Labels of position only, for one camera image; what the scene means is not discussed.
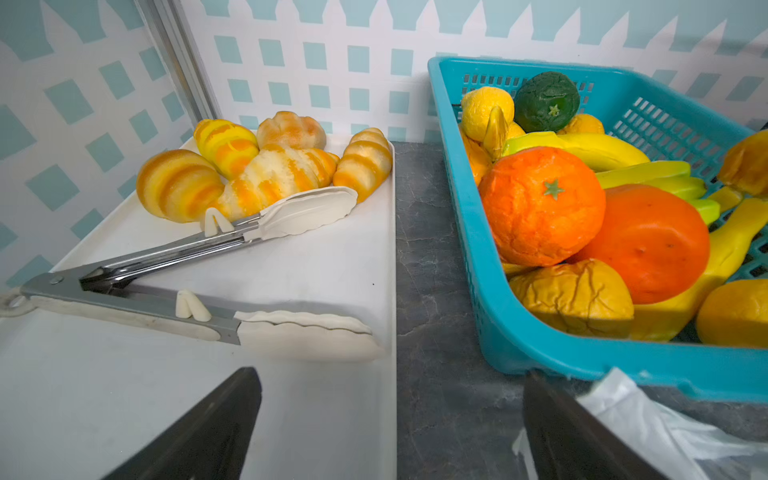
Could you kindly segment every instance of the metal frame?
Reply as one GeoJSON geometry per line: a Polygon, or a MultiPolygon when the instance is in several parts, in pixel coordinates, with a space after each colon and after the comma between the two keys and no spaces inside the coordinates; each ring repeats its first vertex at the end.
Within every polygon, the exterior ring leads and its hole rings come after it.
{"type": "Polygon", "coordinates": [[[221,109],[202,62],[199,61],[179,0],[137,0],[157,49],[173,78],[180,98],[196,124],[204,118],[220,118],[221,109]]]}

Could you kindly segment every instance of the plastic basket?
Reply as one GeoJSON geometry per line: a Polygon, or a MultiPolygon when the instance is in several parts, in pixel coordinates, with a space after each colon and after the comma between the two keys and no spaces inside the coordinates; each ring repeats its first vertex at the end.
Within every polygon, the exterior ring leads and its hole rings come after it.
{"type": "MultiPolygon", "coordinates": [[[[581,110],[606,131],[643,150],[653,161],[685,160],[709,193],[722,154],[752,131],[650,78],[632,71],[583,65],[433,58],[429,77],[445,146],[453,207],[462,243],[472,307],[483,356],[511,374],[540,368],[595,380],[619,367],[635,382],[674,386],[709,400],[768,402],[768,350],[583,338],[540,322],[518,302],[505,280],[472,171],[458,132],[464,93],[494,85],[512,93],[543,71],[560,71],[577,85],[581,110]]],[[[752,242],[732,280],[768,278],[768,229],[752,242]]]]}

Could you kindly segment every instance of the orange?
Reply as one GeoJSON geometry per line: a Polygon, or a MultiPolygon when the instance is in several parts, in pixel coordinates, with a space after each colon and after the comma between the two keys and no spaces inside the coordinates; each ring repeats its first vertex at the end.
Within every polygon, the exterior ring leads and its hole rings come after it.
{"type": "Polygon", "coordinates": [[[569,263],[603,260],[636,305],[663,302],[696,283],[710,259],[710,235],[693,205],[640,184],[608,188],[605,199],[600,233],[569,263]]]}
{"type": "Polygon", "coordinates": [[[504,263],[560,263],[603,223],[605,192],[598,178],[559,148],[535,147],[500,159],[479,190],[504,263]]]}

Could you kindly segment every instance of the green fruit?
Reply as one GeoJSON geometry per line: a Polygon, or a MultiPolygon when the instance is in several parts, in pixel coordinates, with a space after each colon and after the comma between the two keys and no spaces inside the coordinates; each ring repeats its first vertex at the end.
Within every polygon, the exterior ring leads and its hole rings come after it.
{"type": "Polygon", "coordinates": [[[515,122],[525,130],[559,131],[576,115],[581,97],[570,78],[546,71],[526,81],[515,95],[515,122]]]}

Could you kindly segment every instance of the yellow croissant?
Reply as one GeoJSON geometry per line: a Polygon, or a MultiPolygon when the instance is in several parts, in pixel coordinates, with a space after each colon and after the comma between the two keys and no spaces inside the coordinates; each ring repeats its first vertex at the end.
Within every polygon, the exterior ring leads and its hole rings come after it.
{"type": "Polygon", "coordinates": [[[357,192],[357,203],[370,197],[392,171],[392,149],[378,128],[360,131],[344,150],[333,184],[357,192]]]}
{"type": "Polygon", "coordinates": [[[256,135],[228,120],[202,120],[194,131],[200,154],[228,180],[237,177],[259,154],[256,135]]]}
{"type": "Polygon", "coordinates": [[[212,205],[229,220],[260,212],[289,195],[328,187],[339,158],[319,148],[267,145],[212,205]]]}
{"type": "Polygon", "coordinates": [[[261,147],[275,144],[289,148],[325,148],[326,132],[312,117],[279,111],[267,118],[256,132],[261,147]]]}
{"type": "Polygon", "coordinates": [[[223,190],[216,169],[189,150],[155,155],[136,178],[136,194],[144,208],[178,223],[199,221],[223,190]]]}

